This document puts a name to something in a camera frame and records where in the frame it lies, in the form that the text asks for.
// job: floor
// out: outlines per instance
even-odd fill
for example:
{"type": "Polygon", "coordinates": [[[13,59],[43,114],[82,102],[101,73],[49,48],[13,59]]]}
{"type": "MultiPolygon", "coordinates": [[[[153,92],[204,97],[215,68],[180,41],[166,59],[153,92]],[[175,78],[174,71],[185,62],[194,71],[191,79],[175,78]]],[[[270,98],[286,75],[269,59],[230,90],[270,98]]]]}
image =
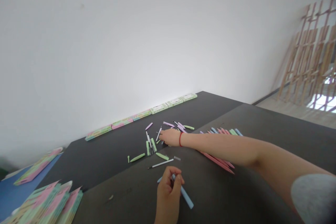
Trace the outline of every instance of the floor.
{"type": "Polygon", "coordinates": [[[331,100],[332,97],[328,99],[331,101],[328,103],[326,111],[324,111],[324,107],[322,106],[325,104],[327,98],[324,95],[325,93],[321,97],[318,96],[315,108],[313,108],[312,100],[314,101],[315,97],[306,99],[302,106],[294,104],[291,100],[285,102],[284,97],[287,90],[288,87],[284,88],[279,100],[277,100],[277,92],[256,106],[336,129],[336,109],[333,109],[336,107],[336,97],[333,100],[331,100]]]}

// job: hand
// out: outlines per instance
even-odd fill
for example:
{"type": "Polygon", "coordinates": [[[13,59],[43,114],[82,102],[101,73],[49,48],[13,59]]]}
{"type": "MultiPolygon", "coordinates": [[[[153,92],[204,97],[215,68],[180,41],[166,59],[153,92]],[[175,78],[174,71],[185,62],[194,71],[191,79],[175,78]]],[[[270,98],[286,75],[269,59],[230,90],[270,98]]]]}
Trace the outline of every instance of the hand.
{"type": "Polygon", "coordinates": [[[159,139],[171,146],[180,146],[180,134],[176,129],[161,130],[159,139]]]}
{"type": "Polygon", "coordinates": [[[184,179],[181,170],[167,166],[162,179],[157,187],[155,224],[176,224],[179,218],[181,186],[184,179]],[[172,184],[172,175],[175,174],[175,182],[172,184]]]}

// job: red string bracelet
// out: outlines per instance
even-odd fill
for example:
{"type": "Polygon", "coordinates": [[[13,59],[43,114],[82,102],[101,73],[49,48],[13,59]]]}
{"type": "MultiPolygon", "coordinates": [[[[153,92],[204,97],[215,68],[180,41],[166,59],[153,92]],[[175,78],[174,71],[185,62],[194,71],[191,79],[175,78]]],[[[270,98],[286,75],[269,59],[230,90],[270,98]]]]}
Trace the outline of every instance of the red string bracelet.
{"type": "Polygon", "coordinates": [[[181,146],[181,147],[183,147],[183,146],[181,145],[181,136],[182,136],[182,133],[183,133],[183,132],[181,132],[181,134],[180,134],[180,140],[179,140],[179,142],[180,142],[180,146],[181,146]]]}

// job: white wall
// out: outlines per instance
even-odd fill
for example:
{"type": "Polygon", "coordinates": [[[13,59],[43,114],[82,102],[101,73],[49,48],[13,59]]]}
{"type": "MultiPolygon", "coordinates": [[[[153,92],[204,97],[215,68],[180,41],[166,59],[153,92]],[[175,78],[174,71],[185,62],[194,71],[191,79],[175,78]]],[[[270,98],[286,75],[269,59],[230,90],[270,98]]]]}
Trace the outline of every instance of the white wall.
{"type": "Polygon", "coordinates": [[[188,92],[254,102],[314,1],[0,0],[2,165],[188,92]]]}

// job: gray sleeve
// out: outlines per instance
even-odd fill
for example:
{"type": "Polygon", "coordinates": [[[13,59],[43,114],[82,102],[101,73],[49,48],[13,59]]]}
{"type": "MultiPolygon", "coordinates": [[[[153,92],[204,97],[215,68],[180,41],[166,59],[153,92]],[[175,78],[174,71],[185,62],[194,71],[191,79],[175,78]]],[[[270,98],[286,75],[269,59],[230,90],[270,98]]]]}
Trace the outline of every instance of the gray sleeve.
{"type": "Polygon", "coordinates": [[[336,177],[309,174],[291,188],[294,206],[305,224],[336,223],[336,177]]]}

